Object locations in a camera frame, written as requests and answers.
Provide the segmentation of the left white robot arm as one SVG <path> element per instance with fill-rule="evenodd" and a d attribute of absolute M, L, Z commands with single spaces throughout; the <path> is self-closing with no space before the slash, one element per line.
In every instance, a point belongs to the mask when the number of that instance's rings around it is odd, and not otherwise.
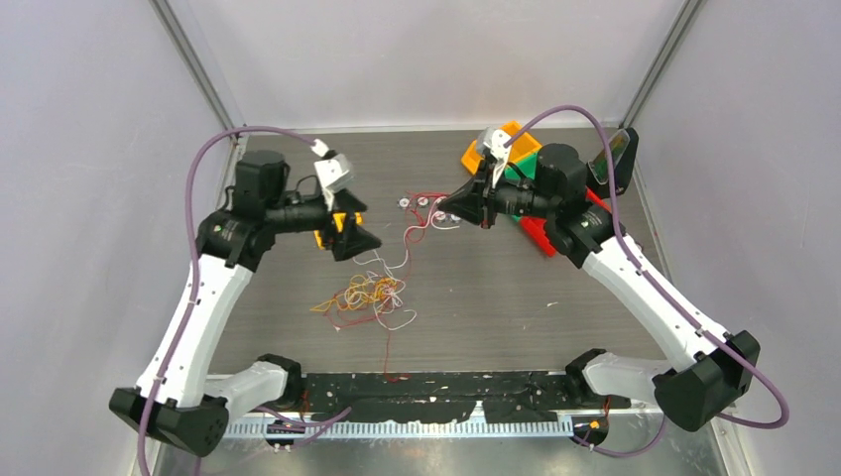
<path fill-rule="evenodd" d="M 317 191 L 304 195 L 288 187 L 291 167 L 280 153 L 251 152 L 237 163 L 224 206 L 197 228 L 197 262 L 158 351 L 137 383 L 110 399 L 110 411 L 140 435 L 205 457 L 230 422 L 265 404 L 290 411 L 302 402 L 300 363 L 275 354 L 224 380 L 207 375 L 236 301 L 278 235 L 313 232 L 337 262 L 381 246 L 361 225 L 367 206 L 348 189 L 350 161 L 328 150 L 313 166 Z"/>

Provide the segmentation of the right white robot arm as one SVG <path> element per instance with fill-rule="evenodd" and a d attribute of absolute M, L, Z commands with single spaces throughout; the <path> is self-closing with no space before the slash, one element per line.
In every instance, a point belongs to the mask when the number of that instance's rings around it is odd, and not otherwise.
<path fill-rule="evenodd" d="M 541 147 L 531 180 L 498 178 L 499 164 L 487 156 L 439 209 L 485 229 L 500 213 L 543 219 L 550 246 L 609 290 L 664 355 L 626 358 L 604 349 L 582 354 L 565 368 L 573 403 L 586 408 L 603 396 L 621 396 L 655 404 L 676 426 L 697 431 L 749 390 L 752 376 L 740 362 L 757 363 L 757 339 L 705 317 L 613 226 L 609 211 L 587 200 L 588 169 L 573 147 Z"/>

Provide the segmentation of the yellow triangular plastic stand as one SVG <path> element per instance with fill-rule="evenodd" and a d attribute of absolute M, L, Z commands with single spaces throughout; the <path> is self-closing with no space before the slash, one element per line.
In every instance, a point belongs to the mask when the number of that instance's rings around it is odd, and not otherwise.
<path fill-rule="evenodd" d="M 332 250 L 335 245 L 348 246 L 353 233 L 363 223 L 362 212 L 333 212 L 328 223 L 313 232 L 315 243 L 322 251 Z"/>

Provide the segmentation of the green plastic bin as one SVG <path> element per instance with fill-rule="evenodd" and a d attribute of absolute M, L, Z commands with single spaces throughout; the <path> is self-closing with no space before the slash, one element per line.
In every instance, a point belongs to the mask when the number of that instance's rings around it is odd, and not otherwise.
<path fill-rule="evenodd" d="M 514 183 L 520 182 L 523 178 L 534 179 L 540 148 L 541 145 L 526 149 L 512 147 L 509 152 L 509 164 L 506 166 L 503 178 Z"/>

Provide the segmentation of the red plastic bin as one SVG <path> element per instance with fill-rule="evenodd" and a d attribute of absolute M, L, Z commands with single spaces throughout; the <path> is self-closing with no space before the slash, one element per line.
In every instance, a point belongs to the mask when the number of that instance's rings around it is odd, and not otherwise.
<path fill-rule="evenodd" d="M 600 198 L 591 188 L 585 188 L 585 199 L 600 206 L 604 210 L 611 212 L 611 205 Z M 547 256 L 554 257 L 556 250 L 551 246 L 548 238 L 545 236 L 543 226 L 544 219 L 535 217 L 520 217 L 515 216 L 515 221 L 518 223 L 520 229 L 528 236 L 532 242 Z"/>

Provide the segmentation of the black stand with green display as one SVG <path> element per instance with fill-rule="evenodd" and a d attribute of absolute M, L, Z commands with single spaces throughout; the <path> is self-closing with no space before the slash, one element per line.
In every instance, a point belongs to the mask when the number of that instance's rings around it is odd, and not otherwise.
<path fill-rule="evenodd" d="M 615 194 L 625 193 L 633 179 L 639 135 L 634 128 L 618 130 L 610 139 Z M 601 151 L 588 164 L 587 186 L 600 199 L 610 197 L 610 180 L 606 154 Z"/>

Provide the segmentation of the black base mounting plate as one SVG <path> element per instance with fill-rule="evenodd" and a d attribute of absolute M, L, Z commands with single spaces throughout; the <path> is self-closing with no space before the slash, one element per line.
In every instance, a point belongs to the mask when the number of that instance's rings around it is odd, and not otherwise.
<path fill-rule="evenodd" d="M 475 409 L 491 423 L 548 422 L 558 411 L 612 410 L 625 397 L 597 396 L 577 378 L 548 371 L 419 372 L 387 379 L 375 373 L 309 373 L 290 401 L 267 402 L 275 412 L 306 411 L 323 421 L 349 408 L 351 422 L 463 422 Z"/>

